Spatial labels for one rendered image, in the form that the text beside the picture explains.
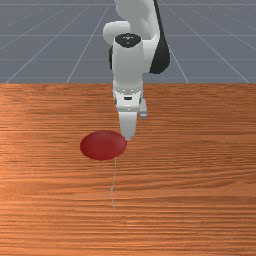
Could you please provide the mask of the red plate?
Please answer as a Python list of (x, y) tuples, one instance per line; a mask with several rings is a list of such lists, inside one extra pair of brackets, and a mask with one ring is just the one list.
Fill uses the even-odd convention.
[(127, 147), (126, 139), (115, 131), (98, 130), (80, 142), (80, 151), (90, 159), (104, 161), (121, 155)]

